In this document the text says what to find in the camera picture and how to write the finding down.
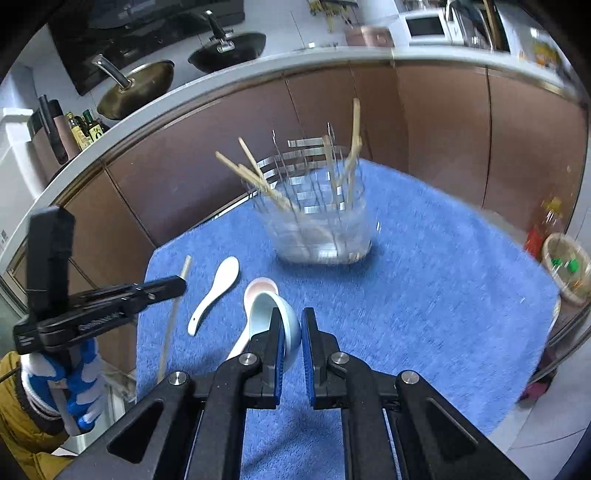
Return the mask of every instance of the white tile floor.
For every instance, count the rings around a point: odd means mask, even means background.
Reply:
[[[553,479],[591,422],[590,369],[587,342],[560,366],[545,395],[515,406],[489,436],[530,480]]]

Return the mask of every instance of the blue table cover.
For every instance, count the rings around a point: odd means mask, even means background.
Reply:
[[[167,371],[199,375],[225,360],[245,326],[242,296],[270,277],[300,313],[314,307],[321,330],[373,369],[418,371],[485,434],[509,412],[532,374],[552,320],[557,288],[545,271],[478,212],[423,182],[362,162],[368,205],[381,224],[370,254],[347,266],[286,264],[248,201],[154,252],[146,280],[179,274],[193,257],[180,300]],[[221,261],[240,276],[195,337],[189,318]],[[156,383],[172,301],[139,317],[138,398]],[[245,479],[344,478],[338,411],[313,411],[301,352],[285,374],[277,410],[249,410]]]

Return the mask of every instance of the white spoon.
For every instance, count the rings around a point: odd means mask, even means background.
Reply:
[[[246,290],[244,291],[244,310],[246,311],[246,326],[238,337],[238,341],[232,347],[232,351],[226,358],[231,358],[240,355],[246,348],[248,341],[250,340],[250,328],[251,328],[251,309],[252,303],[255,301],[256,296],[262,291],[270,291],[276,295],[279,295],[279,289],[274,281],[270,278],[259,277],[251,281]]]
[[[197,332],[197,327],[201,322],[201,317],[205,310],[217,300],[226,290],[228,290],[236,281],[238,277],[238,259],[236,257],[228,257],[217,268],[216,276],[213,279],[212,289],[205,298],[201,301],[193,312],[191,320],[189,320],[189,335],[194,336]]]

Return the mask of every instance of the brown cabinet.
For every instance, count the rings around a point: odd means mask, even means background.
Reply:
[[[398,76],[387,65],[353,67],[355,89],[361,103],[362,128],[370,158],[408,172],[408,132],[398,96]]]
[[[135,368],[138,329],[128,323],[97,338],[99,352],[103,360],[124,374]]]
[[[22,288],[23,291],[27,289],[27,257],[23,257],[22,260],[17,264],[14,271],[12,272],[12,276],[17,281],[19,286]],[[78,269],[69,262],[68,265],[68,293],[73,295],[74,293],[78,293],[85,290],[90,290],[93,288],[90,283],[86,281],[84,276],[78,271]]]
[[[356,92],[350,68],[326,69],[291,76],[287,78],[287,86],[304,138],[326,135],[327,124],[330,123],[335,132],[336,144],[346,147],[351,145],[353,99]],[[363,104],[361,118],[365,119]],[[365,145],[362,156],[367,157],[368,152]]]
[[[23,290],[27,287],[26,271],[27,259],[23,257],[12,273]],[[70,280],[70,295],[93,288],[71,262],[68,275]],[[135,368],[135,347],[137,344],[137,327],[135,325],[123,325],[100,335],[97,340],[99,342],[100,355],[107,363],[113,365],[113,367],[122,371],[124,374],[131,372]]]
[[[397,65],[408,128],[408,172],[482,206],[489,160],[490,109],[484,69]]]
[[[245,192],[236,174],[215,157],[219,150],[235,163],[257,160],[301,138],[284,80],[233,93],[151,134],[108,169],[121,193],[154,241],[161,245]]]
[[[489,74],[491,169],[484,207],[526,230],[550,194],[563,201],[565,221],[579,194],[587,148],[587,117],[576,103],[520,80]]]
[[[154,247],[104,171],[65,207],[76,217],[72,259],[92,283],[144,280]]]

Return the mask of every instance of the person's hand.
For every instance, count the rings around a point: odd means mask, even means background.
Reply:
[[[96,418],[105,408],[105,379],[100,370],[96,339],[86,340],[75,348],[80,349],[81,360],[69,375],[51,356],[43,353],[21,355],[21,381],[33,410],[47,420],[55,420],[60,413],[47,381],[65,379],[71,393],[67,401],[68,412],[80,429],[87,432],[94,427]]]

